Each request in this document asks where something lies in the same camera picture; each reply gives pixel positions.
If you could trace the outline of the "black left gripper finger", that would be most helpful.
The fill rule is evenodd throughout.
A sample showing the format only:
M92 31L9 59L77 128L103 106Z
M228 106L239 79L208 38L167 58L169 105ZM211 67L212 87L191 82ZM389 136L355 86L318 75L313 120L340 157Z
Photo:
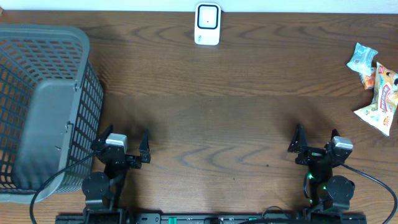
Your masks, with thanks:
M139 153L140 153L141 162L150 162L151 154L150 154L150 149L149 149L149 131L148 130L144 131L142 141L139 146Z
M101 146L106 143L106 139L113 132L113 125L109 125L101 134L93 140L93 146Z

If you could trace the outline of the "orange yellow snack bag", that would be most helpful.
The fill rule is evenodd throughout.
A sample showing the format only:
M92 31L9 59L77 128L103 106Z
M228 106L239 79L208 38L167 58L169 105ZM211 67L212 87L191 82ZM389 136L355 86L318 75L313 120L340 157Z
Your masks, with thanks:
M397 72L379 62L376 65L373 100L370 105L354 111L354 114L389 136L397 109Z

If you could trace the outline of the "orange white Kleenex tissue pack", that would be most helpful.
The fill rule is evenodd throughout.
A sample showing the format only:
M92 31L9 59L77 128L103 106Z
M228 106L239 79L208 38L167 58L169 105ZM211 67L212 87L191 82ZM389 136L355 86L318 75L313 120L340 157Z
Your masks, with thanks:
M371 68L370 74L360 73L359 77L365 90L373 89L375 85L376 67Z

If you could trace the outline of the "teal wet wipes pack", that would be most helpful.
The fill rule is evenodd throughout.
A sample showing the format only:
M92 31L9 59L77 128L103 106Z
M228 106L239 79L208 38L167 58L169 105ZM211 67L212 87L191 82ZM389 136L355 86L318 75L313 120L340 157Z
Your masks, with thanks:
M377 50L357 43L353 56L346 65L355 72L371 75L372 61L377 54Z

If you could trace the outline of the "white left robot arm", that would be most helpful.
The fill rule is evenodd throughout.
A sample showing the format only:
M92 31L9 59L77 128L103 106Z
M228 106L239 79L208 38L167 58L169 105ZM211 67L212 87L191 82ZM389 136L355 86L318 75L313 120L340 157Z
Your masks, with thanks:
M127 153L127 136L113 132L110 125L91 144L95 157L105 165L104 171L90 173L82 183L86 207L83 223L133 223L128 209L119 206L127 172L150 163L149 132L144 131L139 155Z

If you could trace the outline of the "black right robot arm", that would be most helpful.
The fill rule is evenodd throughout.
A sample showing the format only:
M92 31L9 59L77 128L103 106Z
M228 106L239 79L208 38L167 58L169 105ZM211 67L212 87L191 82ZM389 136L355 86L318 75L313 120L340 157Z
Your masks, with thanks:
M354 195L355 184L346 177L333 175L332 169L343 166L353 150L352 142L339 135L334 129L331 139L323 148L310 147L301 124L297 125L288 152L295 153L295 163L308 167L303 177L302 191L310 205L299 211L283 210L270 206L263 213L164 213L162 210L144 210L143 220L161 223L168 218L174 222L221 223L227 221L253 222L341 222L343 212L349 209Z

